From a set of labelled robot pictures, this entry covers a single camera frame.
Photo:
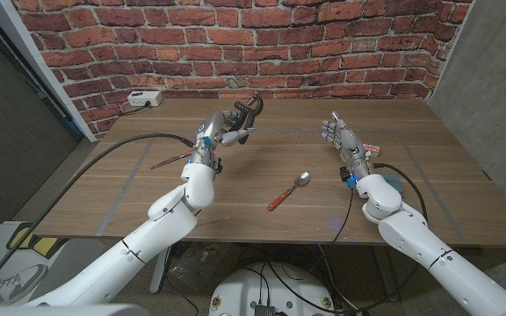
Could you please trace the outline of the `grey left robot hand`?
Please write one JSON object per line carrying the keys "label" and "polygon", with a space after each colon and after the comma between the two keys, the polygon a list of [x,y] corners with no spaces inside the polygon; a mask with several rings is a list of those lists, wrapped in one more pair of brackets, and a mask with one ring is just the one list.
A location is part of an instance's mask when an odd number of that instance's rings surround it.
{"label": "grey left robot hand", "polygon": [[189,163],[200,163],[214,170],[218,169],[220,161],[214,154],[215,148],[218,145],[233,146],[238,140],[255,131],[254,127],[226,131],[225,127],[233,127],[239,116],[237,111],[217,111],[206,118],[196,132],[196,143]]}

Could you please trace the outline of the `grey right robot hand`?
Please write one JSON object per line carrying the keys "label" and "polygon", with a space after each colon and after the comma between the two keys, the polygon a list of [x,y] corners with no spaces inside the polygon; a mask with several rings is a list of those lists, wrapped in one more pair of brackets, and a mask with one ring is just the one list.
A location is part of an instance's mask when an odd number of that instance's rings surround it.
{"label": "grey right robot hand", "polygon": [[365,149],[362,140],[344,123],[336,111],[331,112],[331,120],[322,122],[322,137],[339,152],[345,167],[357,178],[371,174],[366,165]]}

